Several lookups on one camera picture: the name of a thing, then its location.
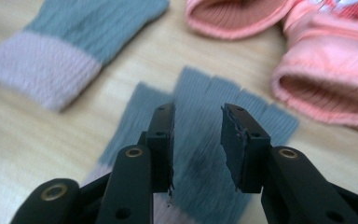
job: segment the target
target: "pink knitted glove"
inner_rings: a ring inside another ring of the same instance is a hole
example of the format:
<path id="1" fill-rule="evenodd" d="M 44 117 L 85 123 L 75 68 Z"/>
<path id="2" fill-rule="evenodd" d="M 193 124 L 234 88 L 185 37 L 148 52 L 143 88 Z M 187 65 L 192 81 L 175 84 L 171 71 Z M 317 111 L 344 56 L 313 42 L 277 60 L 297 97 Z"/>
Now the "pink knitted glove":
<path id="1" fill-rule="evenodd" d="M 275 96 L 326 123 L 358 129 L 358 0 L 297 0 L 285 18 L 288 52 Z"/>
<path id="2" fill-rule="evenodd" d="M 187 24 L 204 35 L 238 39 L 283 18 L 295 0 L 187 0 Z"/>

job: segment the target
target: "glove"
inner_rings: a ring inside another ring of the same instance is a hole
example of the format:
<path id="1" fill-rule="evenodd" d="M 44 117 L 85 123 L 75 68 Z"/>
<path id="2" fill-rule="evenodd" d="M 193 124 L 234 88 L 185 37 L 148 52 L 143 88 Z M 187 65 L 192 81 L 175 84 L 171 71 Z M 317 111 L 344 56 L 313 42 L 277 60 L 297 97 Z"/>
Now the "glove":
<path id="1" fill-rule="evenodd" d="M 168 0 L 46 0 L 0 45 L 0 84 L 62 110 Z"/>
<path id="2" fill-rule="evenodd" d="M 284 19 L 287 53 L 274 95 L 322 122 L 358 129 L 358 0 L 296 1 Z"/>
<path id="3" fill-rule="evenodd" d="M 186 21 L 201 34 L 239 39 L 274 25 L 293 3 L 294 0 L 187 0 Z"/>

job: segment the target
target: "wooden surface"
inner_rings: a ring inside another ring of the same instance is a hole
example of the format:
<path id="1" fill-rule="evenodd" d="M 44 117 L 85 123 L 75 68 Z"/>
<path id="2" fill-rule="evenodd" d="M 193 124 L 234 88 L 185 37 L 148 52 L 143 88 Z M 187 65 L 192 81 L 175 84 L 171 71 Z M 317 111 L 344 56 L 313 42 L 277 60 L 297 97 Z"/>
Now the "wooden surface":
<path id="1" fill-rule="evenodd" d="M 29 22 L 41 4 L 0 0 L 0 43 Z M 67 177 L 82 182 L 115 134 L 140 81 L 171 91 L 183 67 L 190 65 L 274 101 L 269 79 L 285 51 L 280 27 L 225 42 L 194 34 L 184 12 L 185 1 L 172 0 L 164 16 L 143 29 L 62 113 L 0 86 L 0 223 L 8 223 L 45 181 Z M 303 151 L 329 181 L 358 192 L 358 132 L 291 112 L 300 126 L 288 146 Z M 241 222 L 266 223 L 258 196 Z"/>

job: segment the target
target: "table surface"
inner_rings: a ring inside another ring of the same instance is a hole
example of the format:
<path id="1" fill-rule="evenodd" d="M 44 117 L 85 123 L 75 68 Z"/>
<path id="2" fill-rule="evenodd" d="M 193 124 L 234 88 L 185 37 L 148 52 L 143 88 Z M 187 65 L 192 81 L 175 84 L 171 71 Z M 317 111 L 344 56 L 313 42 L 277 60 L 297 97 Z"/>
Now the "table surface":
<path id="1" fill-rule="evenodd" d="M 0 43 L 18 32 L 42 0 L 0 0 Z M 269 80 L 285 52 L 281 28 L 228 42 L 192 32 L 185 1 L 171 1 L 61 113 L 0 86 L 0 223 L 40 184 L 56 177 L 81 183 L 115 134 L 136 85 L 172 91 L 186 65 L 232 80 L 274 102 Z M 304 152 L 327 180 L 358 193 L 358 132 L 308 119 L 296 111 L 298 130 L 288 143 Z M 259 196 L 241 223 L 266 223 Z"/>

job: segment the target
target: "glove cuff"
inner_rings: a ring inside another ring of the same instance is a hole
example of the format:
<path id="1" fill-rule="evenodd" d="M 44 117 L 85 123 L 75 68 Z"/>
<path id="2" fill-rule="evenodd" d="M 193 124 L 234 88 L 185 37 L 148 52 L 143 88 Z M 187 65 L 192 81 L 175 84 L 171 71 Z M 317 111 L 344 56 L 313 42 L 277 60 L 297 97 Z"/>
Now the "glove cuff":
<path id="1" fill-rule="evenodd" d="M 358 129 L 358 41 L 337 36 L 302 40 L 275 69 L 272 90 L 313 119 Z"/>
<path id="2" fill-rule="evenodd" d="M 29 31 L 0 45 L 0 84 L 51 110 L 62 110 L 76 98 L 101 66 L 60 39 Z"/>
<path id="3" fill-rule="evenodd" d="M 295 0 L 187 0 L 186 22 L 204 35 L 239 39 L 258 34 L 282 19 Z"/>

